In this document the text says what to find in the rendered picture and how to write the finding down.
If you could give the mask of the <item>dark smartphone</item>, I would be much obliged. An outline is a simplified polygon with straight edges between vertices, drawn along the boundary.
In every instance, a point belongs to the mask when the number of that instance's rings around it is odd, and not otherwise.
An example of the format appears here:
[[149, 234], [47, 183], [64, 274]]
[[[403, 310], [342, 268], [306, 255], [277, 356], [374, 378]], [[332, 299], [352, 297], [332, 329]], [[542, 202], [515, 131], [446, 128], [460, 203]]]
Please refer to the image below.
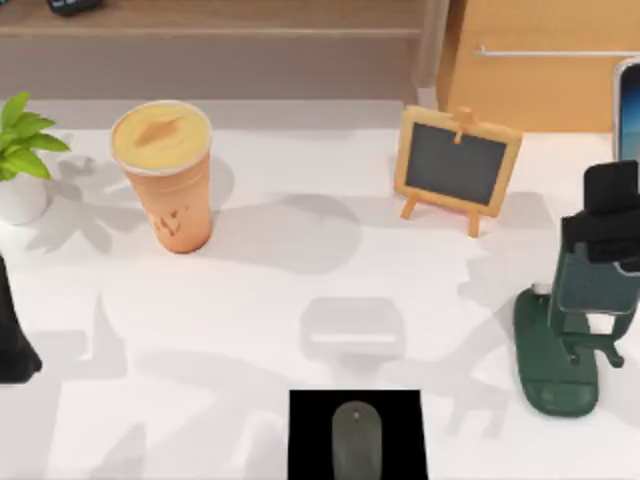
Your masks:
[[640, 273], [618, 262], [592, 263], [584, 244], [562, 247], [552, 287], [554, 303], [565, 312], [627, 314], [640, 301]]

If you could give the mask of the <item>dark green phone stand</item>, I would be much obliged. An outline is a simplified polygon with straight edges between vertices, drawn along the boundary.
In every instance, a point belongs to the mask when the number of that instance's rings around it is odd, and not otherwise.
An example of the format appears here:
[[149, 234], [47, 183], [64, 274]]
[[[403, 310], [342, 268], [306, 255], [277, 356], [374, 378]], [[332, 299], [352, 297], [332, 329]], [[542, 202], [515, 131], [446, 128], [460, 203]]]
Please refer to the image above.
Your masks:
[[521, 291], [513, 309], [518, 376], [524, 396], [538, 412], [578, 418], [599, 400], [595, 353], [620, 368], [616, 342], [629, 330], [636, 308], [627, 314], [565, 312], [552, 287], [536, 284]]

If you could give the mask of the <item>wooden cupboard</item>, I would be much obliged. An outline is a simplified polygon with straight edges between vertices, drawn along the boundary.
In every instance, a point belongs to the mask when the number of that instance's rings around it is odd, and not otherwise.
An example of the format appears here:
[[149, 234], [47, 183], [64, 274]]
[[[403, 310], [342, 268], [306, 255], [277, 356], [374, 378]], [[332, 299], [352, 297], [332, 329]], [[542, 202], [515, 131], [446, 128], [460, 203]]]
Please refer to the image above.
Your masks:
[[492, 58], [491, 50], [640, 50], [640, 0], [450, 0], [436, 98], [444, 111], [533, 132], [608, 132], [624, 58]]

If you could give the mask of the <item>wooden framed blackboard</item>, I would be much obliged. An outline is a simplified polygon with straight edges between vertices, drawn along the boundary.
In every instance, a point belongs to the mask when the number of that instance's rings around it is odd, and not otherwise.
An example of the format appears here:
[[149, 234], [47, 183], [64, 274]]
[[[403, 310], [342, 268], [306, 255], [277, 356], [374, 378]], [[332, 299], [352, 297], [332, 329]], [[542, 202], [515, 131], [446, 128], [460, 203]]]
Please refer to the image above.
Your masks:
[[454, 113], [417, 105], [401, 116], [394, 191], [406, 198], [401, 217], [419, 203], [467, 216], [476, 238], [483, 217], [499, 215], [522, 144], [522, 133], [477, 120], [468, 108]]

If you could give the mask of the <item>grey computer mouse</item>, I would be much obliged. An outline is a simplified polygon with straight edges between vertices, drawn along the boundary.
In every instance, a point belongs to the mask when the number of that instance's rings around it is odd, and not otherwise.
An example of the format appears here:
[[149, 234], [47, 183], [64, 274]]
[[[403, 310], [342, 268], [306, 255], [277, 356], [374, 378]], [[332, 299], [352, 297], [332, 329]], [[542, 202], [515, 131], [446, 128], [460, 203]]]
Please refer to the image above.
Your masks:
[[363, 401], [348, 401], [331, 421], [334, 480], [382, 480], [383, 426], [378, 411]]

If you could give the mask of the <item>black mouse pad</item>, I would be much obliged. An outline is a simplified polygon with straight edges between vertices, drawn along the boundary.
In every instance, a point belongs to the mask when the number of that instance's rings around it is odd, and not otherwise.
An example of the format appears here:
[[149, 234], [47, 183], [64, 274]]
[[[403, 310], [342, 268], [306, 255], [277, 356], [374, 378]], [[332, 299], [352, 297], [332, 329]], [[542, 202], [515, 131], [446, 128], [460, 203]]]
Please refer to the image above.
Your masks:
[[292, 390], [289, 394], [287, 480], [334, 480], [331, 421], [348, 401], [363, 401], [383, 426], [382, 480], [429, 480], [418, 390]]

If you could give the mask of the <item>wooden open shelf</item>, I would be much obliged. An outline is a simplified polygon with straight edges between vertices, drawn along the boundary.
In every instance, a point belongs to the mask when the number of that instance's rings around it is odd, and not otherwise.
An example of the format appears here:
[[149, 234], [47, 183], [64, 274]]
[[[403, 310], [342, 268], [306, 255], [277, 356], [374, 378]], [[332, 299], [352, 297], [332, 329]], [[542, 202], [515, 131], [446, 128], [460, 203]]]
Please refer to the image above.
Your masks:
[[0, 0], [0, 98], [409, 98], [435, 83], [449, 3]]

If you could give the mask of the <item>orange cup with lid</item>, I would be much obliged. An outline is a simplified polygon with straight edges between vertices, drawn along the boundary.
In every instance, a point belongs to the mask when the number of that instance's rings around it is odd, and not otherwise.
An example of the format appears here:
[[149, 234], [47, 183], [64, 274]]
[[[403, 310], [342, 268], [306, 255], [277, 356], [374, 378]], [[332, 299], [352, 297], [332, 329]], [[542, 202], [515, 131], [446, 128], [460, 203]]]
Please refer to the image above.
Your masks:
[[209, 117], [184, 101], [142, 103], [111, 128], [111, 156], [172, 253], [194, 252], [211, 236], [211, 145]]

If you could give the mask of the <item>black object on shelf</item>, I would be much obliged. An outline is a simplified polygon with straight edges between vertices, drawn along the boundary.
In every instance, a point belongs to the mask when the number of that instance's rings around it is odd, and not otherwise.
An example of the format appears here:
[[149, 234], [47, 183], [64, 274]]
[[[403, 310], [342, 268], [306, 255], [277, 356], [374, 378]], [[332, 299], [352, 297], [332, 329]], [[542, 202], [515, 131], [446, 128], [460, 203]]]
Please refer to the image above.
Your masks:
[[104, 0], [46, 0], [50, 11], [62, 17], [71, 17], [100, 8]]

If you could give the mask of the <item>green plant in white pot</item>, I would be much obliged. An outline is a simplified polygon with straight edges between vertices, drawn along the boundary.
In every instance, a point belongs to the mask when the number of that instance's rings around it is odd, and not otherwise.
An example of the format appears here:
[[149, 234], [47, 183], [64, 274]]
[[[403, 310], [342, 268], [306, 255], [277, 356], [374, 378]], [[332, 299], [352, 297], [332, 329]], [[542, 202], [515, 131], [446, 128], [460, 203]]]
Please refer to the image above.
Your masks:
[[52, 179], [39, 153], [63, 153], [68, 144], [47, 132], [56, 122], [27, 109], [21, 91], [0, 108], [0, 222], [11, 225], [39, 218], [48, 205], [45, 183]]

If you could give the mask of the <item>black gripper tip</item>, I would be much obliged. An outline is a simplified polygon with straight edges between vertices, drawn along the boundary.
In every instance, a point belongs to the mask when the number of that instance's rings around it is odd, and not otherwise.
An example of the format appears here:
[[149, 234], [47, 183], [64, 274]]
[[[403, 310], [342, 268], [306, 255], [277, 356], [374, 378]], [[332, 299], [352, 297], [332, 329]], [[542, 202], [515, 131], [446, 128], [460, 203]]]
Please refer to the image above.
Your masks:
[[0, 385], [25, 384], [42, 366], [39, 354], [20, 325], [6, 264], [0, 254]]

